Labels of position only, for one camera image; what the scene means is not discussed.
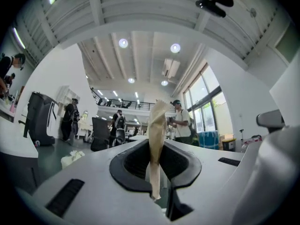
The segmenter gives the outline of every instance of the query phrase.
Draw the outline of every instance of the man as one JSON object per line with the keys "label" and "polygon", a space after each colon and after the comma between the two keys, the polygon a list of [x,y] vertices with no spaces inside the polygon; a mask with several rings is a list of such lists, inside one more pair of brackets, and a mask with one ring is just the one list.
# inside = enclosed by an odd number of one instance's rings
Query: man
{"label": "man", "polygon": [[4,77],[4,82],[7,85],[7,89],[11,88],[11,85],[13,85],[13,80],[15,79],[15,74],[12,73],[11,76],[5,76]]}
{"label": "man", "polygon": [[25,55],[23,53],[18,53],[14,57],[3,57],[0,61],[0,88],[2,89],[3,94],[8,93],[8,88],[4,82],[4,78],[8,73],[11,66],[14,68],[24,68]]}
{"label": "man", "polygon": [[191,120],[188,111],[182,109],[179,100],[175,100],[172,104],[175,106],[177,112],[175,120],[169,123],[169,125],[176,128],[175,141],[191,144],[191,130],[189,129]]}
{"label": "man", "polygon": [[72,122],[73,122],[73,116],[75,111],[77,111],[77,104],[78,100],[76,98],[72,99],[72,103],[70,103],[68,106],[66,106],[65,110],[65,115],[64,118],[62,119],[61,123],[61,131],[62,131],[62,140],[65,142],[70,141],[70,133],[72,130]]}
{"label": "man", "polygon": [[113,145],[113,141],[114,141],[114,138],[116,136],[116,131],[117,131],[117,128],[115,127],[115,122],[116,120],[118,119],[118,117],[122,116],[122,110],[118,110],[117,113],[115,113],[112,117],[112,120],[111,120],[111,123],[109,126],[112,126],[112,130],[111,130],[111,136],[109,138],[109,147],[111,148],[112,145]]}

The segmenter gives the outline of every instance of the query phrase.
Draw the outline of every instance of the white cloth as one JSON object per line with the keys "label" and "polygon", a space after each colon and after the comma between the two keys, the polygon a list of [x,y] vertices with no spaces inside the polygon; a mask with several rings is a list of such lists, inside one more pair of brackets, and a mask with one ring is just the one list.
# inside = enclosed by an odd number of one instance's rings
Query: white cloth
{"label": "white cloth", "polygon": [[[176,112],[175,120],[188,121],[188,125],[190,125],[190,123],[191,123],[191,119],[190,119],[190,116],[189,116],[187,110],[182,110],[182,113],[181,113],[181,111]],[[189,137],[189,136],[191,136],[191,130],[189,129],[189,127],[177,124],[176,137]]]}

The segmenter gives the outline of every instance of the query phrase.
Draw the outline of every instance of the table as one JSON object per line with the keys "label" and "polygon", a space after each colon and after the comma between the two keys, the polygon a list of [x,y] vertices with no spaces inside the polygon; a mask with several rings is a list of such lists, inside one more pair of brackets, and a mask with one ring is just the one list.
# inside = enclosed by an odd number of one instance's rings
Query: table
{"label": "table", "polygon": [[40,184],[38,151],[24,127],[0,117],[0,153],[13,184],[32,194]]}
{"label": "table", "polygon": [[9,110],[10,106],[11,106],[11,104],[6,105],[5,101],[0,99],[0,115],[1,115],[1,117],[9,120],[10,122],[13,122],[15,114]]}
{"label": "table", "polygon": [[79,139],[79,135],[80,135],[80,131],[81,130],[90,130],[93,131],[93,126],[92,125],[88,125],[86,123],[78,123],[78,134],[77,134],[77,139]]}
{"label": "table", "polygon": [[137,141],[137,140],[145,140],[145,139],[148,139],[148,138],[149,138],[148,136],[136,135],[136,136],[130,137],[129,140]]}

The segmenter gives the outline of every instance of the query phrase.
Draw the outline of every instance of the ceiling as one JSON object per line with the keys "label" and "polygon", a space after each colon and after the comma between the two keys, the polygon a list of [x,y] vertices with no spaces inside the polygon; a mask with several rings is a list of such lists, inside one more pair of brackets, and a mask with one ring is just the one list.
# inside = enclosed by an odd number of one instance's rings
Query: ceiling
{"label": "ceiling", "polygon": [[[210,44],[226,46],[244,60],[263,37],[278,9],[276,0],[234,0],[226,18],[217,18],[195,6],[196,0],[30,0],[12,24],[26,46],[28,61],[37,66],[58,44],[85,31],[105,24],[125,21],[163,21],[182,26],[209,37]],[[256,10],[251,16],[250,9]],[[121,38],[128,40],[120,48]],[[170,47],[179,43],[181,51]],[[165,58],[180,61],[180,68],[166,88],[176,89],[185,71],[205,48],[203,41],[191,41],[178,34],[161,32],[114,31],[94,34],[78,43],[89,82],[95,88],[109,81],[126,81],[130,77],[149,84],[160,84]]]}

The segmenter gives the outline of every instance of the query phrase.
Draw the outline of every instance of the floor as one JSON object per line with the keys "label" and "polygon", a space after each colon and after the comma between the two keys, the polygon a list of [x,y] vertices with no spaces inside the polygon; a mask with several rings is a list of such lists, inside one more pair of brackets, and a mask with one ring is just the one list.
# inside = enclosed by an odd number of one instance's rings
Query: floor
{"label": "floor", "polygon": [[92,153],[90,144],[83,142],[82,138],[74,139],[72,146],[56,139],[52,146],[37,147],[38,167],[42,183],[62,170],[60,160],[65,156],[70,156],[70,152],[73,150],[83,151],[86,155]]}
{"label": "floor", "polygon": [[[65,156],[69,156],[70,152],[73,150],[83,151],[85,155],[93,152],[90,150],[90,144],[83,142],[82,138],[79,140],[77,140],[77,138],[74,139],[72,146],[60,139],[56,139],[55,144],[52,146],[37,147],[38,167],[42,183],[62,170],[60,160]],[[145,180],[149,181],[149,168],[147,168]],[[163,170],[160,169],[161,198],[156,200],[155,203],[158,204],[162,209],[167,207],[169,187],[170,181],[167,179]]]}

